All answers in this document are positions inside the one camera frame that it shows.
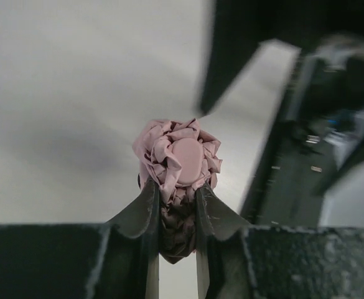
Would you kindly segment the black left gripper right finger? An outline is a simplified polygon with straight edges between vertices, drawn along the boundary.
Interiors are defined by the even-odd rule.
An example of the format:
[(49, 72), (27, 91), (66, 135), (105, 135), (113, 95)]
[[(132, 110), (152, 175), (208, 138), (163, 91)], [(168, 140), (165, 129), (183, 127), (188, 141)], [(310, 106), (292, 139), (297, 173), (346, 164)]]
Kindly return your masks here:
[(200, 298), (364, 298), (364, 229), (252, 225), (195, 196)]

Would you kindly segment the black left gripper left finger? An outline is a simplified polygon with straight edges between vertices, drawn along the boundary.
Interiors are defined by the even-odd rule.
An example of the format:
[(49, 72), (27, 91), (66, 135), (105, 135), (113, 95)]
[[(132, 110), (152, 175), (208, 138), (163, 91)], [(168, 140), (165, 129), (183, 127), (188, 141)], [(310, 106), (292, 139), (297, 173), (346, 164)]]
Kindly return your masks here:
[(1, 224), (0, 298), (157, 298), (160, 192), (101, 224)]

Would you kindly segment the pink folding umbrella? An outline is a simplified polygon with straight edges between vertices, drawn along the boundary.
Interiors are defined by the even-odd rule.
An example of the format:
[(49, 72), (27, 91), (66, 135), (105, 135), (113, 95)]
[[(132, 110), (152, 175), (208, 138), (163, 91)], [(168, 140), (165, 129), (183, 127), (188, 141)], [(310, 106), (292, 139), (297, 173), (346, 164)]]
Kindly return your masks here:
[(171, 264), (195, 250), (195, 193), (204, 184), (217, 185), (221, 143), (193, 118), (151, 120), (133, 143), (139, 159), (139, 186), (152, 179), (161, 194), (160, 254)]

